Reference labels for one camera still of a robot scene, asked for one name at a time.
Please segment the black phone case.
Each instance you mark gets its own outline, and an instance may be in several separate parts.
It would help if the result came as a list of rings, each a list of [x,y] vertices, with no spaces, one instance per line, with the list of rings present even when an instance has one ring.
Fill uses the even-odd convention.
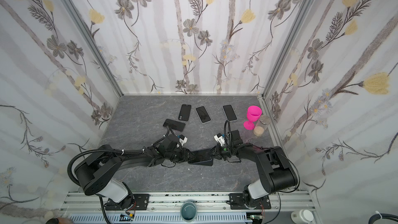
[[[214,164],[214,159],[213,157],[196,156],[195,158],[190,159],[188,163],[196,166],[211,167]]]

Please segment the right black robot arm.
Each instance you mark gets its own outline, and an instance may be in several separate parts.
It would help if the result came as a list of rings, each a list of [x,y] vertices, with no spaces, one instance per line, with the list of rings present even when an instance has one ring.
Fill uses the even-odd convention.
[[[240,138],[239,132],[232,131],[230,121],[224,123],[224,133],[216,136],[217,144],[206,154],[210,157],[207,164],[212,166],[214,159],[229,161],[236,157],[233,163],[241,163],[249,160],[256,164],[259,179],[243,190],[243,199],[233,201],[232,206],[243,205],[246,208],[254,209],[262,204],[262,201],[270,194],[279,193],[288,188],[297,190],[300,185],[298,172],[295,171],[294,164],[286,157],[282,148],[259,147],[252,143],[244,143]]]

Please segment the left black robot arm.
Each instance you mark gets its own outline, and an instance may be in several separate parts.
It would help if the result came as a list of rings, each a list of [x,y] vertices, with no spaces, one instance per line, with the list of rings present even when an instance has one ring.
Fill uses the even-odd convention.
[[[166,160],[178,164],[194,159],[194,153],[184,148],[177,136],[170,134],[157,144],[140,150],[113,149],[103,145],[84,151],[71,159],[67,174],[85,195],[106,197],[127,208],[133,202],[133,194],[124,183],[114,180],[116,172],[133,167],[154,167]]]

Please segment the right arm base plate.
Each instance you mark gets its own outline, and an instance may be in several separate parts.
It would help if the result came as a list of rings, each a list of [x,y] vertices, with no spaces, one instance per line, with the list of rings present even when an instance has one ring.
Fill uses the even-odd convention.
[[[271,202],[268,196],[259,199],[252,199],[247,193],[229,194],[227,204],[234,210],[271,209]]]

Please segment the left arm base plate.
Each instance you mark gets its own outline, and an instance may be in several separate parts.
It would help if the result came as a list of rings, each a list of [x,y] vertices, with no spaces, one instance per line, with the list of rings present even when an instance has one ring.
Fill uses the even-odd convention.
[[[105,210],[107,211],[145,211],[149,203],[150,194],[129,194],[121,202],[116,203],[109,199],[105,203]]]

